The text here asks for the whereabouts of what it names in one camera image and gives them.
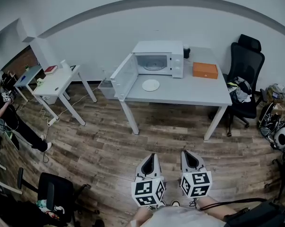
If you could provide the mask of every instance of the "white plate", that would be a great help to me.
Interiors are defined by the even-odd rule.
[[[142,83],[142,88],[148,92],[157,90],[159,86],[160,86],[159,81],[154,79],[149,79]]]

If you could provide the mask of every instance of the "wooden floor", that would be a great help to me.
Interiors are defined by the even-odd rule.
[[[24,93],[32,98],[26,90]],[[213,108],[129,103],[140,129],[137,136],[132,133],[119,101],[106,100],[98,89],[94,93],[97,103],[87,96],[74,105],[86,126],[81,126],[69,112],[65,112],[49,128],[47,140],[53,143],[53,147],[46,153],[48,163],[43,162],[41,152],[25,144],[17,152],[4,139],[0,159],[7,171],[0,170],[0,177],[16,187],[17,170],[23,167],[24,178],[35,186],[41,172],[65,177],[74,183],[75,188],[87,183],[92,187],[84,190],[79,202],[89,210],[99,209],[100,217],[108,227],[124,226],[135,213],[137,206],[130,196],[130,184],[137,164],[151,153],[156,153],[160,159],[162,175],[167,181],[164,195],[167,202],[180,199],[183,205],[189,204],[189,200],[182,197],[177,183],[181,176],[183,149],[203,157],[213,176],[210,195],[216,200],[277,196],[279,183],[269,189],[264,186],[279,177],[272,160],[280,157],[280,153],[273,151],[259,134],[255,120],[246,129],[235,118],[232,137],[226,136],[225,120],[222,120],[210,140],[204,141],[203,136],[211,123],[207,114]],[[82,85],[69,88],[71,103],[85,94]],[[21,106],[24,102],[18,97],[14,104]],[[42,119],[41,108],[32,101],[18,114],[35,132],[46,134],[47,121]],[[65,110],[59,99],[51,108],[57,114]],[[30,190],[24,188],[23,191],[22,200],[36,200]],[[92,226],[89,212],[79,218],[83,227]]]

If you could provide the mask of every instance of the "shoe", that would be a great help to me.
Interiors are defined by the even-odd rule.
[[[166,207],[166,203],[164,200],[160,201],[160,203],[156,206],[156,209],[158,210],[159,208],[162,208],[162,207]]]
[[[171,202],[171,206],[173,206],[173,207],[181,207],[181,204],[180,204],[180,202],[178,200],[173,200]]]
[[[47,149],[44,152],[47,152],[52,147],[52,143],[51,142],[47,143],[47,145],[48,145]]]

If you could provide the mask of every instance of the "microwave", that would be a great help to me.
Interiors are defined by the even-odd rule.
[[[133,49],[138,74],[171,75],[183,78],[181,41],[140,41]]]

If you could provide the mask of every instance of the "open microwave door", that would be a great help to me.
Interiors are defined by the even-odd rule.
[[[120,64],[110,79],[120,101],[124,101],[138,77],[137,63],[134,54],[129,54]]]

